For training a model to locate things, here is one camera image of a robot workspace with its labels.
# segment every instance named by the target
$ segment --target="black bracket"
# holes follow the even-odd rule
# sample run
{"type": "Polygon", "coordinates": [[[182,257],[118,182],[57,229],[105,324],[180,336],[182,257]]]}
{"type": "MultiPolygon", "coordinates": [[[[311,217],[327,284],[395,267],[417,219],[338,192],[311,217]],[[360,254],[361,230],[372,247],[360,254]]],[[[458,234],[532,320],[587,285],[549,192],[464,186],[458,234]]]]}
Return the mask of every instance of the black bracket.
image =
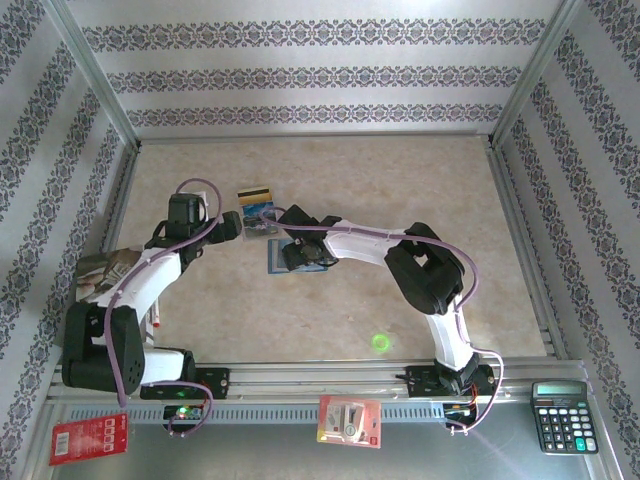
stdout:
{"type": "MultiPolygon", "coordinates": [[[[196,368],[196,378],[194,383],[201,383],[211,390],[215,400],[224,400],[227,398],[229,391],[229,375],[228,368],[196,368]]],[[[206,394],[199,388],[193,387],[142,387],[140,389],[140,398],[143,400],[184,400],[203,401],[206,394]]]]}
{"type": "MultiPolygon", "coordinates": [[[[440,370],[435,365],[409,365],[405,374],[397,375],[397,378],[406,382],[409,398],[452,397],[451,391],[442,385],[440,370]]],[[[471,383],[478,388],[478,395],[492,395],[496,388],[493,369],[489,365],[479,365],[471,376],[471,383]]]]}

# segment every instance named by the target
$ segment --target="label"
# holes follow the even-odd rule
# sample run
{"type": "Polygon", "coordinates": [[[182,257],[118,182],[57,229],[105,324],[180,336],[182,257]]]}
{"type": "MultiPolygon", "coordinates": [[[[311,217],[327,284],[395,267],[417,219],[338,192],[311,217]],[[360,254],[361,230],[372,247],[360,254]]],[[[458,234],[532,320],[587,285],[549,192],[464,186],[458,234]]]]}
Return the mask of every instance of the label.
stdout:
{"type": "Polygon", "coordinates": [[[80,462],[124,453],[128,445],[126,413],[53,427],[49,465],[80,462]]]}

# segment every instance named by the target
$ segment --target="wire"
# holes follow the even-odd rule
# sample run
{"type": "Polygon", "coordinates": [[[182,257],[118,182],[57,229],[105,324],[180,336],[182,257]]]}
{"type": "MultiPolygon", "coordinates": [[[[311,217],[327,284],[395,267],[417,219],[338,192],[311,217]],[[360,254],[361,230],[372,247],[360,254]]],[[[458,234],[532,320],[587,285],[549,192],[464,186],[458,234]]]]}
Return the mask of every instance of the wire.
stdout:
{"type": "Polygon", "coordinates": [[[472,273],[473,273],[473,282],[471,283],[471,288],[469,289],[469,291],[465,294],[464,297],[462,297],[462,300],[460,300],[459,303],[454,304],[454,312],[455,312],[455,319],[456,319],[456,329],[458,330],[458,335],[460,336],[460,339],[466,344],[468,345],[472,351],[480,354],[480,355],[484,355],[484,356],[490,356],[490,357],[494,357],[498,360],[498,364],[500,365],[500,376],[498,377],[498,383],[496,385],[496,389],[494,390],[493,394],[491,395],[491,398],[489,399],[489,402],[487,403],[487,406],[485,407],[485,409],[482,411],[482,413],[476,418],[476,420],[471,424],[471,425],[464,425],[460,422],[456,422],[459,424],[459,426],[461,426],[460,430],[455,430],[453,427],[451,427],[451,432],[453,433],[458,433],[458,432],[463,432],[465,435],[468,434],[468,432],[470,430],[473,430],[474,428],[476,428],[487,416],[487,414],[491,411],[491,408],[493,407],[493,404],[495,403],[496,397],[498,396],[498,392],[500,390],[500,388],[502,387],[502,379],[504,377],[504,361],[502,360],[502,357],[500,356],[500,354],[498,352],[495,352],[493,350],[486,350],[486,349],[482,349],[482,348],[476,348],[473,345],[471,345],[471,340],[469,339],[469,337],[467,335],[464,334],[463,329],[462,329],[462,320],[461,317],[459,315],[460,309],[471,299],[471,297],[476,293],[476,291],[478,290],[478,285],[480,282],[480,274],[478,271],[478,266],[475,264],[475,262],[471,259],[471,257],[469,255],[467,255],[464,251],[462,251],[461,249],[459,249],[458,247],[451,245],[449,243],[440,241],[440,240],[436,240],[435,238],[428,238],[428,237],[421,237],[418,235],[406,235],[406,234],[386,234],[383,232],[377,232],[374,230],[369,230],[366,228],[360,228],[360,227],[341,227],[341,226],[332,226],[332,227],[324,227],[324,226],[320,226],[320,225],[288,225],[286,223],[280,223],[280,222],[276,222],[273,220],[270,220],[268,218],[265,217],[265,213],[270,212],[270,211],[279,211],[279,212],[285,212],[286,210],[284,208],[280,208],[280,207],[266,207],[264,208],[260,213],[260,219],[262,221],[264,221],[267,224],[273,225],[275,227],[280,227],[283,228],[285,230],[292,230],[292,231],[316,231],[316,232],[344,232],[344,233],[360,233],[363,235],[368,235],[371,237],[378,237],[378,238],[385,238],[385,239],[391,239],[391,240],[408,240],[411,242],[422,242],[422,243],[426,243],[429,245],[434,245],[436,247],[441,247],[441,248],[445,248],[449,251],[451,251],[452,253],[457,254],[458,256],[462,257],[462,259],[467,263],[467,265],[469,265],[469,268],[471,269],[472,273]]]}
{"type": "MultiPolygon", "coordinates": [[[[168,382],[155,382],[155,383],[150,383],[147,386],[149,387],[160,387],[160,386],[171,386],[171,387],[191,387],[191,388],[199,388],[200,390],[203,390],[204,393],[207,395],[207,398],[205,399],[205,403],[207,403],[209,405],[209,408],[207,408],[207,413],[202,412],[202,416],[200,417],[200,421],[198,423],[196,423],[193,427],[191,427],[189,430],[185,431],[185,432],[181,432],[180,433],[180,437],[181,438],[185,438],[188,437],[189,435],[195,433],[196,431],[198,431],[207,421],[207,419],[209,418],[209,415],[211,414],[211,409],[213,408],[213,393],[211,393],[211,389],[206,387],[205,385],[201,385],[200,383],[193,383],[193,382],[181,382],[181,381],[168,381],[168,382]]],[[[173,422],[176,420],[178,416],[174,415],[173,417],[171,417],[169,419],[169,424],[167,425],[167,430],[169,431],[169,435],[173,436],[176,432],[174,432],[173,430],[173,422]]]]}
{"type": "MultiPolygon", "coordinates": [[[[180,185],[178,185],[178,188],[176,188],[176,193],[180,193],[180,190],[182,190],[183,187],[194,182],[204,183],[205,185],[209,186],[216,194],[216,197],[218,200],[218,212],[216,213],[216,216],[213,222],[211,222],[211,225],[209,225],[207,228],[205,228],[202,232],[200,232],[195,237],[185,240],[184,242],[177,243],[172,247],[166,248],[156,253],[151,258],[149,258],[146,262],[141,263],[136,268],[134,268],[131,272],[129,272],[129,274],[120,283],[118,290],[114,293],[113,297],[111,297],[111,300],[109,301],[109,305],[107,306],[107,311],[104,314],[105,343],[107,345],[109,363],[111,364],[111,370],[113,371],[113,377],[116,383],[116,391],[118,393],[118,404],[120,405],[120,408],[124,408],[127,405],[127,394],[124,391],[124,381],[122,379],[122,374],[120,373],[120,366],[118,365],[118,358],[116,356],[115,347],[113,345],[113,336],[111,334],[111,314],[113,312],[113,309],[115,308],[116,303],[118,303],[118,300],[120,300],[120,298],[122,297],[122,294],[126,290],[127,286],[131,283],[131,281],[137,275],[139,275],[140,272],[142,272],[146,267],[158,261],[162,257],[169,255],[170,253],[173,253],[177,250],[180,250],[181,248],[189,246],[192,243],[195,243],[203,239],[204,237],[209,235],[209,233],[211,233],[211,231],[216,227],[216,225],[218,225],[218,223],[220,223],[222,219],[222,195],[220,194],[220,190],[218,190],[218,187],[216,187],[209,180],[206,180],[204,178],[190,178],[182,182],[180,185]]],[[[176,385],[176,386],[184,386],[185,384],[185,382],[177,382],[177,381],[169,382],[169,383],[162,382],[162,383],[164,385],[176,385]]],[[[192,384],[190,386],[196,386],[196,388],[200,388],[205,390],[205,392],[208,392],[207,395],[209,396],[211,402],[213,403],[213,395],[211,395],[211,390],[197,383],[192,384]]],[[[194,427],[191,430],[197,430],[198,428],[200,428],[200,425],[201,425],[200,423],[197,424],[196,427],[194,427]]]]}
{"type": "Polygon", "coordinates": [[[471,385],[471,394],[473,395],[473,399],[471,400],[471,410],[477,410],[478,408],[478,387],[473,383],[471,385]]]}

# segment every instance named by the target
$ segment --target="patterned wallpaper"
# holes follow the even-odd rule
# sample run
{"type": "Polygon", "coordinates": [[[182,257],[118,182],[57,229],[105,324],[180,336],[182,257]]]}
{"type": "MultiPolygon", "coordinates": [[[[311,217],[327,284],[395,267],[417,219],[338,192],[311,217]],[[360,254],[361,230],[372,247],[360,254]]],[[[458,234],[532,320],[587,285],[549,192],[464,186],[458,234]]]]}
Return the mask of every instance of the patterned wallpaper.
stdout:
{"type": "Polygon", "coordinates": [[[69,6],[144,140],[490,133],[559,2],[534,3],[69,6]]]}
{"type": "Polygon", "coordinates": [[[18,478],[75,264],[106,239],[124,145],[36,0],[0,0],[0,479],[18,478]]]}
{"type": "Polygon", "coordinates": [[[503,145],[556,320],[640,478],[640,8],[585,1],[503,145]]]}

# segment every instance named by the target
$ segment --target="robotic arm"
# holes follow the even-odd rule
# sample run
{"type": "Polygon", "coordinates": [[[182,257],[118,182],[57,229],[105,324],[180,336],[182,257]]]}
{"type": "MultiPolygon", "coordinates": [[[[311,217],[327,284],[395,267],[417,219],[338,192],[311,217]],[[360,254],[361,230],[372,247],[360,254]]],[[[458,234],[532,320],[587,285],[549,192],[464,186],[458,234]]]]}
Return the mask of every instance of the robotic arm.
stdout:
{"type": "MultiPolygon", "coordinates": [[[[195,194],[172,195],[168,220],[158,225],[133,270],[144,263],[149,265],[134,278],[125,275],[90,303],[76,302],[69,309],[62,360],[65,385],[117,391],[104,341],[105,312],[114,296],[117,301],[111,315],[111,336],[124,392],[131,394],[140,385],[154,382],[195,380],[193,354],[180,349],[143,347],[140,322],[158,296],[202,254],[204,246],[232,240],[240,234],[238,214],[226,212],[223,221],[199,241],[159,256],[163,250],[182,245],[211,226],[213,220],[206,217],[202,204],[202,198],[195,194]]],[[[463,288],[461,263],[446,248],[390,238],[404,234],[438,240],[427,225],[414,223],[407,230],[367,229],[380,234],[372,237],[352,232],[362,227],[340,217],[328,216],[318,222],[297,205],[289,208],[280,222],[286,224],[285,231],[295,240],[283,251],[289,270],[312,263],[331,266],[342,258],[389,268],[405,299],[427,318],[436,344],[438,386],[450,395],[460,395],[469,388],[479,362],[478,355],[461,338],[467,338],[462,312],[456,309],[463,288]],[[346,231],[302,231],[295,226],[343,227],[346,231]],[[418,263],[417,259],[422,258],[424,263],[418,263]]]]}
{"type": "Polygon", "coordinates": [[[214,220],[207,218],[203,204],[203,198],[196,194],[172,195],[168,220],[156,227],[153,238],[147,242],[131,271],[145,263],[148,263],[147,267],[132,278],[125,273],[120,281],[90,303],[79,301],[71,306],[66,316],[62,353],[65,385],[117,391],[104,335],[105,313],[116,295],[118,300],[111,313],[111,337],[124,392],[131,394],[141,384],[158,381],[195,380],[193,354],[181,349],[143,347],[140,324],[160,294],[202,255],[204,246],[233,240],[240,234],[238,213],[226,212],[222,221],[205,237],[168,252],[211,227],[214,220]]]}
{"type": "Polygon", "coordinates": [[[459,395],[469,387],[479,360],[468,342],[461,338],[463,335],[468,339],[463,313],[456,309],[463,288],[462,264],[445,248],[390,238],[392,235],[411,235],[440,240],[431,228],[418,222],[407,230],[365,228],[335,216],[318,222],[297,205],[289,208],[279,223],[342,227],[342,231],[328,232],[284,227],[294,239],[294,243],[283,250],[287,268],[295,270],[313,263],[329,267],[341,258],[389,268],[404,298],[427,318],[435,340],[435,365],[441,386],[452,395],[459,395]],[[362,229],[381,235],[358,233],[362,229]],[[421,265],[418,259],[423,258],[421,265]]]}

